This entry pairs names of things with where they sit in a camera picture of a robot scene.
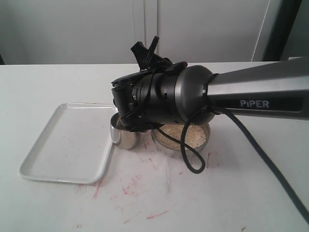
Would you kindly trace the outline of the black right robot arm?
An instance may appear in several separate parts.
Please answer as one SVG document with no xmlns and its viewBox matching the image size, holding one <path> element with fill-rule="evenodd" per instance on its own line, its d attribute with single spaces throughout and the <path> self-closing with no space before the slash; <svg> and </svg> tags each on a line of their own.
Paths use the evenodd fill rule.
<svg viewBox="0 0 309 232">
<path fill-rule="evenodd" d="M 113 102 L 127 131 L 186 122 L 201 125 L 229 110 L 235 115 L 306 120 L 306 57 L 227 73 L 185 62 L 156 67 L 112 82 Z"/>
</svg>

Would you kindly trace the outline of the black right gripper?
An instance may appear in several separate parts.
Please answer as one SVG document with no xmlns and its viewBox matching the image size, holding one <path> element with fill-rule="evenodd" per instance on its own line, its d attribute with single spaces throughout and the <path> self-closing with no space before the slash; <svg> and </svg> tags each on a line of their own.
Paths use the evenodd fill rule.
<svg viewBox="0 0 309 232">
<path fill-rule="evenodd" d="M 175 100 L 175 85 L 187 62 L 137 72 L 112 82 L 113 103 L 127 131 L 184 124 Z"/>
</svg>

